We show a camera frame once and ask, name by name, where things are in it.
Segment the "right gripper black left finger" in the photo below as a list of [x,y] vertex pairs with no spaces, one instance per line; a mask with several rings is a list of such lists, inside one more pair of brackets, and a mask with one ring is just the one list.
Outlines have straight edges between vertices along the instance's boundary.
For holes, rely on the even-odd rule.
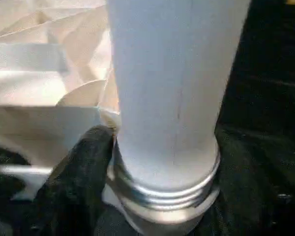
[[31,212],[33,236],[90,236],[101,214],[112,158],[113,130],[87,131],[39,189]]

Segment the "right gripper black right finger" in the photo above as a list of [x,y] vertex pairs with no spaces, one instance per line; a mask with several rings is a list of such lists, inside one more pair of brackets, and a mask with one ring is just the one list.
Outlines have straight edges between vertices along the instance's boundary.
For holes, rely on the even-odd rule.
[[219,132],[220,193],[208,236],[295,236],[295,152],[287,144]]

